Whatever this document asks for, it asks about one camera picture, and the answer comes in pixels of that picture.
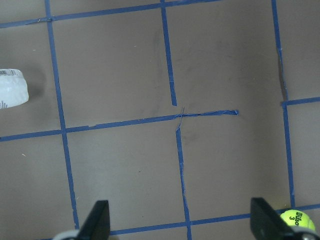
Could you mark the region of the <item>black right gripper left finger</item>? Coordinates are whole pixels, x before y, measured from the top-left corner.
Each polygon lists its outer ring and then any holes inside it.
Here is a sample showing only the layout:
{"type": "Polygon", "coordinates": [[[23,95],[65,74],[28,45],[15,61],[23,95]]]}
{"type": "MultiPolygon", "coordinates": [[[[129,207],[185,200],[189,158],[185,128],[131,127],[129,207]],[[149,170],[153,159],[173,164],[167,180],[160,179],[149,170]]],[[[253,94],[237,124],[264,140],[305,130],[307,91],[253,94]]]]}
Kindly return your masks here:
{"type": "Polygon", "coordinates": [[[77,233],[76,240],[108,240],[111,231],[108,200],[95,202],[84,224],[77,233]]]}

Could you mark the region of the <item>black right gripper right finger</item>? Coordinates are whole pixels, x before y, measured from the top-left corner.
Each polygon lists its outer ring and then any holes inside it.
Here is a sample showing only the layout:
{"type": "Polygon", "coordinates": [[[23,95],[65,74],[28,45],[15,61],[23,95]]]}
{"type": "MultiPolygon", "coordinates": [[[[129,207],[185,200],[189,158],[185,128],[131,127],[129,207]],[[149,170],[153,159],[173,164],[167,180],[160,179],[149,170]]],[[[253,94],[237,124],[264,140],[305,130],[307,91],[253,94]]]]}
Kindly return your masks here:
{"type": "Polygon", "coordinates": [[[317,231],[288,226],[262,197],[250,200],[250,229],[257,240],[318,240],[317,231]]]}

